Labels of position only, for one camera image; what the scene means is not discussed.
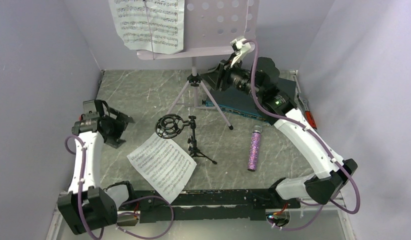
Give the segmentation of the black microphone shock mount stand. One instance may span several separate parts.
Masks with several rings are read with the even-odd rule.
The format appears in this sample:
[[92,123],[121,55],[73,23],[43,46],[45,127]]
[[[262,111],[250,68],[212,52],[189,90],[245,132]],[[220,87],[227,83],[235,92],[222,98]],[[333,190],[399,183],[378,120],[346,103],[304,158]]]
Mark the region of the black microphone shock mount stand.
[[196,138],[196,123],[197,117],[189,115],[188,120],[184,120],[181,116],[169,113],[161,117],[155,124],[155,133],[162,139],[173,139],[180,135],[185,128],[191,129],[191,135],[187,139],[188,154],[192,158],[205,158],[211,161],[214,165],[218,162],[206,156],[198,148]]

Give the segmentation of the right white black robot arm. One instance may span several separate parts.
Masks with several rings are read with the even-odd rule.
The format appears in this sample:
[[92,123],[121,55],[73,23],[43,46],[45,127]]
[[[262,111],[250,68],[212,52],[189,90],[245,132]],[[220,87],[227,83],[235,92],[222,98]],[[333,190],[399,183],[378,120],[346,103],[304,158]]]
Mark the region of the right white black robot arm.
[[296,83],[281,78],[271,58],[258,58],[254,84],[251,84],[250,70],[242,68],[240,63],[231,66],[229,60],[222,60],[215,68],[204,72],[202,78],[214,91],[238,90],[249,97],[255,92],[261,107],[272,115],[259,108],[258,113],[293,143],[313,169],[310,175],[281,178],[275,182],[269,193],[272,206],[280,208],[288,200],[297,198],[311,198],[325,205],[357,170],[358,165],[352,158],[344,159],[337,154],[311,127],[295,102]]

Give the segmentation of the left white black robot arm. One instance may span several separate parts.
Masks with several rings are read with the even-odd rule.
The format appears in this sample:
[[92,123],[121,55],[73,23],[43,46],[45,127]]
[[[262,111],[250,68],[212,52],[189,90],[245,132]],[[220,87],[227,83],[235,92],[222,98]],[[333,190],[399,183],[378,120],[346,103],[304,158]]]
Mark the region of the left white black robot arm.
[[75,164],[68,191],[58,198],[57,208],[75,235],[87,233],[99,240],[104,228],[117,222],[119,207],[131,210],[138,201],[129,181],[106,188],[100,181],[103,146],[119,148],[125,142],[123,132],[134,120],[105,100],[86,100],[82,105],[83,113],[65,139],[66,143],[74,140],[75,150],[65,148],[75,156]]

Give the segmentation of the lilac perforated music stand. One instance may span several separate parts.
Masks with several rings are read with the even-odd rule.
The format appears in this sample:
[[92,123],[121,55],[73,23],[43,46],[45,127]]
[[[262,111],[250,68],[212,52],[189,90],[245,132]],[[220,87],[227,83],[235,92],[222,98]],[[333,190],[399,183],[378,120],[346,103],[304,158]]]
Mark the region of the lilac perforated music stand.
[[254,39],[259,10],[258,0],[187,0],[184,11],[184,47],[174,54],[161,54],[156,49],[152,51],[139,50],[137,56],[141,60],[165,60],[189,58],[191,60],[191,75],[186,80],[167,113],[171,114],[187,88],[193,90],[193,103],[186,104],[188,108],[204,109],[199,102],[198,90],[202,88],[230,130],[232,124],[223,114],[216,100],[206,88],[202,74],[198,73],[197,58],[208,56],[230,55],[234,52],[232,45],[238,38]]

